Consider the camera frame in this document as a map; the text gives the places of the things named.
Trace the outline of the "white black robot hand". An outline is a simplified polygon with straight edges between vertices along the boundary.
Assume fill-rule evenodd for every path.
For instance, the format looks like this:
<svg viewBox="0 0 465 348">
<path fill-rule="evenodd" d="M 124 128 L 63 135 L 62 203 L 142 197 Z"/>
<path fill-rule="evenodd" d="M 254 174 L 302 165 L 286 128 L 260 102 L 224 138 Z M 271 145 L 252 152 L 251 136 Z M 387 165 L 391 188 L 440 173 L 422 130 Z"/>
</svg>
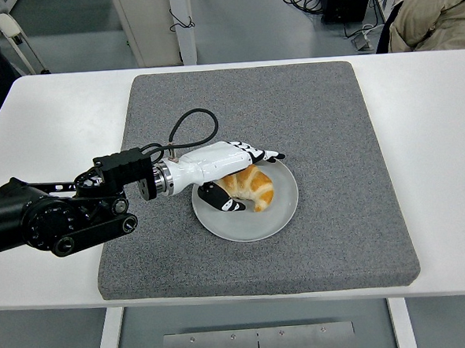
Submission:
<svg viewBox="0 0 465 348">
<path fill-rule="evenodd" d="M 222 212 L 246 209 L 240 200 L 253 202 L 255 212 L 263 212 L 274 197 L 272 180 L 256 163 L 276 162 L 285 155 L 260 150 L 242 142 L 218 142 L 193 150 L 178 161 L 168 158 L 165 164 L 166 194 L 174 195 L 190 184 L 199 188 L 197 195 Z"/>
</svg>

